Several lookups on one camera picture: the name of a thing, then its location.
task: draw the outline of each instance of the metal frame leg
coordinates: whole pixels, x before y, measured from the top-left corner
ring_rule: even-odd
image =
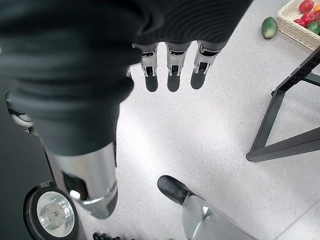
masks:
[[[319,63],[320,47],[276,87],[251,150],[246,154],[249,161],[257,163],[320,150],[320,127],[266,146],[286,91],[300,81],[320,87],[320,76],[311,73]]]

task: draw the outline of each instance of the floor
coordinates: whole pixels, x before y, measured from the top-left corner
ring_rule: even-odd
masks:
[[[320,240],[320,151],[261,163],[246,160],[271,91],[311,51],[286,35],[265,40],[261,23],[288,0],[254,0],[204,86],[190,77],[197,45],[188,50],[180,89],[167,89],[166,48],[158,49],[156,92],[139,65],[117,128],[118,204],[97,220],[78,212],[85,234],[136,240],[184,240],[182,208],[157,189],[162,175],[184,182],[259,240]],[[285,96],[268,145],[319,127],[320,88],[301,82]]]

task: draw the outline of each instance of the green mango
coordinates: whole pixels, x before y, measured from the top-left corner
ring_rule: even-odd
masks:
[[[267,39],[270,39],[276,35],[277,30],[277,22],[272,16],[267,17],[261,25],[262,35]]]

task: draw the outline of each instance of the wheel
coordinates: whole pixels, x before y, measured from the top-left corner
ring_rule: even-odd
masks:
[[[35,240],[77,239],[79,219],[70,197],[56,187],[34,192],[25,204],[25,223]]]
[[[92,235],[92,238],[93,238],[94,240],[100,240],[100,236],[99,236],[99,234],[98,234],[97,232],[95,232],[95,233]]]

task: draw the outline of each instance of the robotic hand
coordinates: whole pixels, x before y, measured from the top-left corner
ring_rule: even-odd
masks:
[[[174,92],[189,44],[198,40],[191,85],[199,89],[250,3],[0,1],[0,76],[17,80],[8,98],[31,117],[70,196],[93,216],[107,218],[117,203],[119,105],[134,86],[128,66],[141,61],[154,92],[157,46],[166,42],[167,85]],[[237,10],[231,17],[230,9]]]

